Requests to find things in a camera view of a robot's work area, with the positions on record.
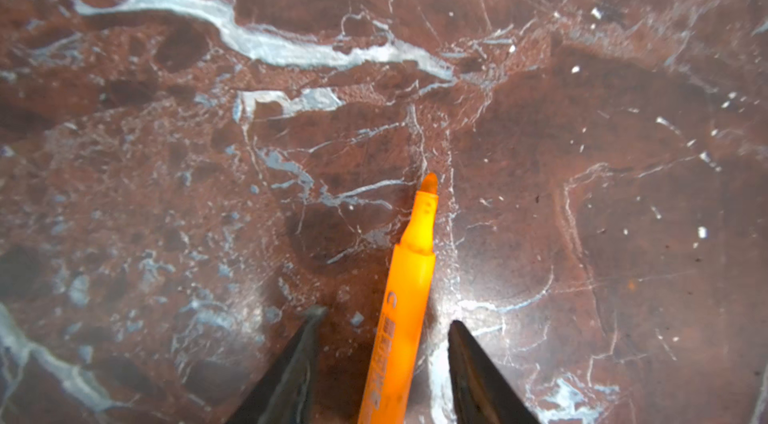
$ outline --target marble surface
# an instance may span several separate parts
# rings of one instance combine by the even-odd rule
[[[427,170],[409,423],[454,319],[543,423],[768,422],[768,0],[0,6],[4,422],[223,422],[312,304],[354,422]]]

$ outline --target highlighter pen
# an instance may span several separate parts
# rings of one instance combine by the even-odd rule
[[[416,193],[411,221],[392,253],[358,424],[401,424],[406,418],[418,338],[435,271],[436,193],[437,176],[429,173]]]

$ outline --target polished stone floor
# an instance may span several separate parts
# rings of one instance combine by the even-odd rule
[[[0,7],[4,422],[223,422],[312,304],[354,422],[427,171],[408,423],[454,319],[542,423],[768,422],[768,0]]]

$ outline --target orange marker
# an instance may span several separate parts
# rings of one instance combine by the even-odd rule
[[[358,424],[400,424],[406,417],[418,338],[435,271],[436,193],[437,176],[429,173],[416,193],[411,221],[392,253]]]

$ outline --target orange marker tip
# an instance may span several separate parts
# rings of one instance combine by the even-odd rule
[[[430,172],[427,177],[422,181],[422,187],[420,191],[428,192],[431,194],[437,194],[437,174]]]

